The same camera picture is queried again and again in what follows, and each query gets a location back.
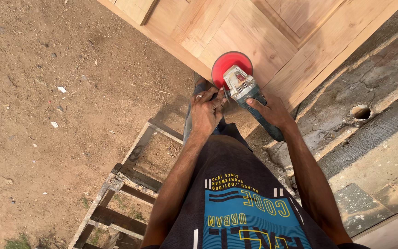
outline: wooden door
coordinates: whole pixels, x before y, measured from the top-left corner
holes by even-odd
[[[136,0],[98,1],[208,80],[221,54],[243,52],[289,110],[398,9],[398,0],[142,0],[154,9],[141,8],[141,26],[124,7]]]

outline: forearm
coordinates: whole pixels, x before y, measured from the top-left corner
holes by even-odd
[[[146,235],[150,236],[144,237],[142,247],[160,245],[173,226],[182,207],[197,158],[207,138],[194,133],[188,138],[154,203],[146,230]]]
[[[302,206],[336,244],[351,242],[346,234],[331,187],[303,141],[297,125],[284,129]]]

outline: dark t-shirt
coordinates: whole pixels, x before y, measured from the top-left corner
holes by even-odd
[[[342,249],[367,248],[343,244]],[[236,139],[204,145],[184,204],[168,236],[146,249],[309,249],[338,247]]]

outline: jeans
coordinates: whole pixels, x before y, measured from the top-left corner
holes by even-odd
[[[195,90],[193,91],[193,94],[199,94],[202,91],[207,91],[205,82],[198,84],[196,86]],[[216,96],[217,96],[217,94],[214,94],[213,97],[211,98],[211,100],[216,98]],[[191,127],[192,127],[190,110],[191,110],[191,104],[188,105],[187,116],[185,117],[184,135],[183,135],[184,145],[186,144],[187,139],[190,136]],[[236,127],[236,124],[235,123],[227,124],[225,122],[224,117],[219,121],[219,124],[214,129],[212,135],[227,135],[227,136],[233,137],[237,141],[241,142],[241,144],[245,145],[249,150],[251,150],[250,146],[248,146],[245,139],[242,138],[242,135],[240,135],[239,130]]]

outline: red sanding disc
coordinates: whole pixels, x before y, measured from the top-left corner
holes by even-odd
[[[226,52],[219,56],[211,68],[211,80],[217,88],[225,86],[225,89],[229,90],[224,80],[224,73],[234,65],[239,66],[249,75],[253,74],[253,64],[248,56],[237,51]]]

